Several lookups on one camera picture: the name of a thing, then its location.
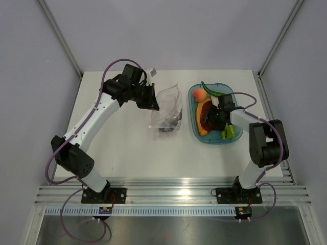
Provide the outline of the celery stalk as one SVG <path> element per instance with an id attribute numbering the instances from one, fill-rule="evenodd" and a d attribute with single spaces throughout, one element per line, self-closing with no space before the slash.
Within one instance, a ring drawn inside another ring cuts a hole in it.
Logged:
<path id="1" fill-rule="evenodd" d="M 230 139 L 235 136 L 230 122 L 230 112 L 235 108 L 231 95 L 211 96 L 212 105 L 208 113 L 208 121 L 213 130 L 221 132 L 222 139 Z"/>

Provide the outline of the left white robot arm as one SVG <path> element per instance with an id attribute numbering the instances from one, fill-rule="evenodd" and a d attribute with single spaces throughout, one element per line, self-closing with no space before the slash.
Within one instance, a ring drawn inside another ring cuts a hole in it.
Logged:
<path id="1" fill-rule="evenodd" d="M 85 186 L 81 202 L 102 204 L 113 202 L 114 190 L 108 180 L 95 169 L 87 151 L 104 123 L 121 106 L 133 101 L 140 109 L 159 110 L 151 78 L 154 68 L 142 69 L 126 64 L 122 73 L 103 79 L 97 100 L 76 126 L 63 137 L 54 136 L 51 146 L 56 163 L 72 173 Z"/>

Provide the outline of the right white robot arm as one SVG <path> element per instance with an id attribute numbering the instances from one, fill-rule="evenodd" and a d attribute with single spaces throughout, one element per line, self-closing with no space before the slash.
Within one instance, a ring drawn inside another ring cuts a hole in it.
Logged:
<path id="1" fill-rule="evenodd" d="M 283 123 L 267 120 L 236 106 L 232 94 L 218 96 L 218 115 L 214 122 L 219 129 L 237 126 L 249 134 L 250 162 L 235 178 L 232 187 L 215 189 L 218 204 L 261 204 L 260 183 L 264 175 L 289 157 Z"/>

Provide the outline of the green chili pepper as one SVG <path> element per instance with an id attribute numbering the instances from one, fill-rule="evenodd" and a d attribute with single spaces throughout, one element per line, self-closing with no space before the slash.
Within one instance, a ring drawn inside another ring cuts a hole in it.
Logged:
<path id="1" fill-rule="evenodd" d="M 206 84 L 205 84 L 203 81 L 201 82 L 201 84 L 202 84 L 203 89 L 204 89 L 208 94 L 210 94 L 210 95 L 212 95 L 212 96 L 214 96 L 214 97 L 219 97 L 219 96 L 224 95 L 224 93 L 216 92 L 216 91 L 210 90 L 210 89 L 206 86 Z"/>

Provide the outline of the clear zip top bag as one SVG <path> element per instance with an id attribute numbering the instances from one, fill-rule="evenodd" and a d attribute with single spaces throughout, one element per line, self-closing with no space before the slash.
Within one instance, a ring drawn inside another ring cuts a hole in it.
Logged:
<path id="1" fill-rule="evenodd" d="M 176 114 L 176 111 L 180 109 L 183 110 L 182 94 L 178 84 L 160 91 L 156 96 L 156 100 L 159 105 L 159 111 L 153 111 L 151 113 L 151 122 L 149 124 L 149 129 L 153 132 L 154 140 L 176 135 L 180 128 L 170 133 L 159 133 L 158 128 L 166 117 Z"/>

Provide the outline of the toy peach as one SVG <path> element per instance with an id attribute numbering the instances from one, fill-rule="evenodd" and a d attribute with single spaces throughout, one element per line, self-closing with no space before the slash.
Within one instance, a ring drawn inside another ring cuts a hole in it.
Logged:
<path id="1" fill-rule="evenodd" d="M 197 88 L 193 91 L 192 96 L 196 102 L 200 103 L 207 98 L 207 92 L 203 88 Z"/>

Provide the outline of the orange papaya slice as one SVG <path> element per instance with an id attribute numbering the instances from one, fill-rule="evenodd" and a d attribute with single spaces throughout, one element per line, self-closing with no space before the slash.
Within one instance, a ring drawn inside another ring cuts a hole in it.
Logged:
<path id="1" fill-rule="evenodd" d="M 200 136 L 206 136 L 213 129 L 212 125 L 206 121 L 211 105 L 212 101 L 209 97 L 206 97 L 197 105 L 196 125 Z"/>

